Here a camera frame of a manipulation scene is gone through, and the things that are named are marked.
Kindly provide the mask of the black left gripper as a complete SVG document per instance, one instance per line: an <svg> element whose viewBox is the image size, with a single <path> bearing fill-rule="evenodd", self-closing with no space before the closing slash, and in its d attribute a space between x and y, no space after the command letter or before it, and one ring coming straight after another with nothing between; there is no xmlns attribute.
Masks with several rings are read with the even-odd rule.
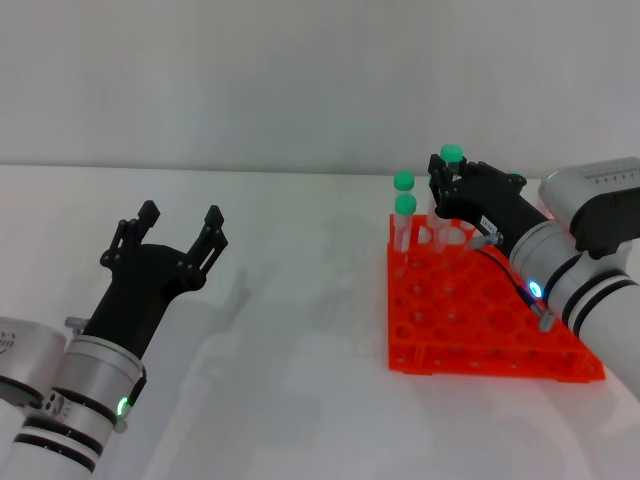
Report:
<svg viewBox="0 0 640 480"><path fill-rule="evenodd" d="M118 222L100 264L111 271L111 283L83 330L143 357L169 304L201 289L207 274L228 245L224 217L211 205L204 226L186 254L171 247L143 244L160 211L146 200L136 218Z"/></svg>

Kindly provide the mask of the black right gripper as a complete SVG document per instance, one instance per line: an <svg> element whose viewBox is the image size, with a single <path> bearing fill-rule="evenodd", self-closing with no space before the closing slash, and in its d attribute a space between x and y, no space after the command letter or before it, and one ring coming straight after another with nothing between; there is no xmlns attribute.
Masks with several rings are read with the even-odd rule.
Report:
<svg viewBox="0 0 640 480"><path fill-rule="evenodd" d="M509 173L486 162L467 162L461 168L463 178L456 180L458 162L432 154L428 173L436 213L472 224L483 234L496 230L503 238L499 251L512 251L527 232L546 222L546 217L520 195L527 183L510 182Z"/></svg>

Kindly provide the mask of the orange plastic test tube rack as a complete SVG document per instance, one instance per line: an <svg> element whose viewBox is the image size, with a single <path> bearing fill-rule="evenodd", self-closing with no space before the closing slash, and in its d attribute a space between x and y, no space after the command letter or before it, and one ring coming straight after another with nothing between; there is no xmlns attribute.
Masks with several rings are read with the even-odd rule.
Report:
<svg viewBox="0 0 640 480"><path fill-rule="evenodd" d="M437 253L425 215L416 215L406 271L387 247L387 364L414 375L460 374L564 383L605 379L602 363L561 322L548 332L518 296L519 279L493 247Z"/></svg>

